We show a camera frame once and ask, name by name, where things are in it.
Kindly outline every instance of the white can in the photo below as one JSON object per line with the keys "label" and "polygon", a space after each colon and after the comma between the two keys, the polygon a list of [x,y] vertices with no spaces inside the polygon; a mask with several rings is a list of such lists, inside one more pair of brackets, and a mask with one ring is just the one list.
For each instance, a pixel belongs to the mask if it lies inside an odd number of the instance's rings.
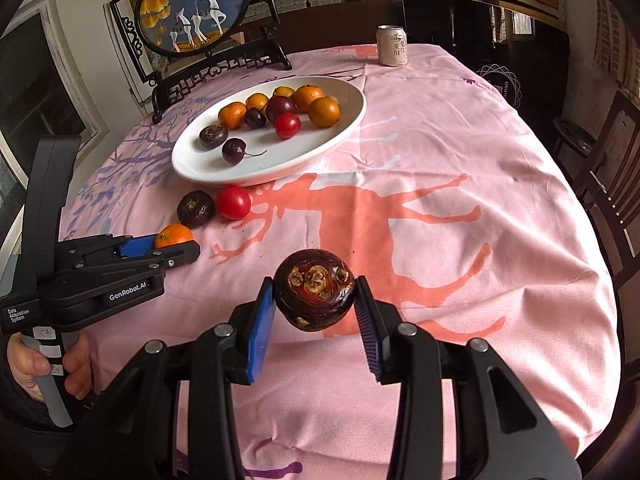
{"label": "white can", "polygon": [[406,54],[406,32],[398,25],[380,25],[376,33],[378,60],[387,66],[403,66],[409,61]]}

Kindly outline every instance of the red tomato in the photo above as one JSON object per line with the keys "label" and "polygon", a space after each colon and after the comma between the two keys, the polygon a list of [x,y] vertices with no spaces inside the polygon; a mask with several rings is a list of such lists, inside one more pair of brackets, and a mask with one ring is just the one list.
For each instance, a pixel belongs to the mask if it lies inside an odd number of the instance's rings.
{"label": "red tomato", "polygon": [[296,114],[282,114],[273,123],[276,133],[283,139],[290,139],[300,131],[300,118]]}
{"label": "red tomato", "polygon": [[251,197],[238,186],[227,186],[216,199],[217,210],[230,220],[240,220],[249,214]]}

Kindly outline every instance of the orange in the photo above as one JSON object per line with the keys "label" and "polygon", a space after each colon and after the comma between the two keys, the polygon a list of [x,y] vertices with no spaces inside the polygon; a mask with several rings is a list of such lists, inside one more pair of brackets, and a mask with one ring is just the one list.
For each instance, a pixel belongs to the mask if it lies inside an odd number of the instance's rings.
{"label": "orange", "polygon": [[296,94],[293,96],[293,102],[295,102],[298,110],[307,112],[309,105],[320,97],[324,97],[324,92],[319,86],[302,85],[296,90]]}
{"label": "orange", "polygon": [[328,128],[340,119],[340,107],[330,97],[320,97],[310,104],[309,119],[316,126]]}
{"label": "orange", "polygon": [[226,126],[230,130],[235,130],[244,124],[244,114],[246,106],[243,103],[235,102],[220,108],[218,112],[218,120],[220,124]]}
{"label": "orange", "polygon": [[193,240],[191,230],[182,224],[169,224],[156,236],[154,247],[162,249],[169,245],[181,244]]}
{"label": "orange", "polygon": [[246,100],[246,109],[258,108],[258,110],[262,110],[268,101],[269,98],[265,94],[253,94]]}
{"label": "orange", "polygon": [[281,95],[283,97],[292,98],[293,94],[295,94],[295,93],[296,93],[296,91],[293,88],[289,88],[288,86],[278,86],[273,91],[273,95],[271,97],[276,97],[276,95]]}

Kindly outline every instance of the wall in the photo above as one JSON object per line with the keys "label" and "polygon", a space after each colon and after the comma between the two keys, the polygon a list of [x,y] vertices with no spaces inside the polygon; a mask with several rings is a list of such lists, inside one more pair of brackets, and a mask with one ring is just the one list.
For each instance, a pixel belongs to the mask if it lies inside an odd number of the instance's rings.
{"label": "wall", "polygon": [[56,0],[73,58],[109,129],[107,136],[76,169],[70,200],[129,130],[142,120],[107,29],[103,5],[109,1]]}
{"label": "wall", "polygon": [[595,137],[617,89],[615,79],[593,62],[596,12],[596,0],[565,0],[571,54],[562,114]]}

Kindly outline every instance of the white oval plate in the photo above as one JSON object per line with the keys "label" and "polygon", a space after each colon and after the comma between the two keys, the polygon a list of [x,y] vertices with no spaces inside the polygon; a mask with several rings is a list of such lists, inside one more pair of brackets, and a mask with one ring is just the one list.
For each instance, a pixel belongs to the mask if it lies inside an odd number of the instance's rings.
{"label": "white oval plate", "polygon": [[[222,158],[222,147],[206,150],[200,143],[200,131],[210,124],[218,124],[218,111],[223,106],[244,103],[255,93],[271,96],[278,86],[293,89],[302,85],[319,86],[326,95],[338,98],[340,120],[331,128],[318,128],[306,114],[300,114],[302,129],[291,139],[281,139],[267,122],[259,130],[242,126],[229,132],[229,138],[239,137],[246,143],[247,153],[267,152],[261,156],[246,156],[239,164],[229,165]],[[356,129],[367,109],[367,100],[359,88],[333,77],[309,75],[278,79],[242,90],[217,102],[197,116],[180,134],[171,155],[175,172],[186,180],[216,186],[236,184],[254,186],[295,173],[320,160],[343,142]]]}

